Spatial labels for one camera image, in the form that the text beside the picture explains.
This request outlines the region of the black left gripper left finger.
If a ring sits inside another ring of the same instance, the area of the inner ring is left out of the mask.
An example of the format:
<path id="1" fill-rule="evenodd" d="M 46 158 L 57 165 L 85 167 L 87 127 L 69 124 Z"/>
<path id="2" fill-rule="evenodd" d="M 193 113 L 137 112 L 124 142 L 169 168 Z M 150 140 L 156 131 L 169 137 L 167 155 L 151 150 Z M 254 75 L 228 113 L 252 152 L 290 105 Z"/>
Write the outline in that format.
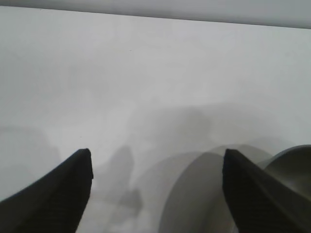
<path id="1" fill-rule="evenodd" d="M 45 176 L 0 203 L 2 233 L 74 233 L 93 180 L 91 152 L 79 149 Z"/>

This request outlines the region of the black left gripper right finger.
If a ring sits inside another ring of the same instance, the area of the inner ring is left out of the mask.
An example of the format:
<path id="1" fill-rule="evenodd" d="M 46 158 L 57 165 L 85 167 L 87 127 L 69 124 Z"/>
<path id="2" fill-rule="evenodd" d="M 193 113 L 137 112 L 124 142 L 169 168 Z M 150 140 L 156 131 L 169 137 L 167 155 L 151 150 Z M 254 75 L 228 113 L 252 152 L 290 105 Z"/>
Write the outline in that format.
<path id="1" fill-rule="evenodd" d="M 225 151 L 223 193 L 240 233 L 311 231 L 311 150 L 289 148 L 265 168 Z"/>

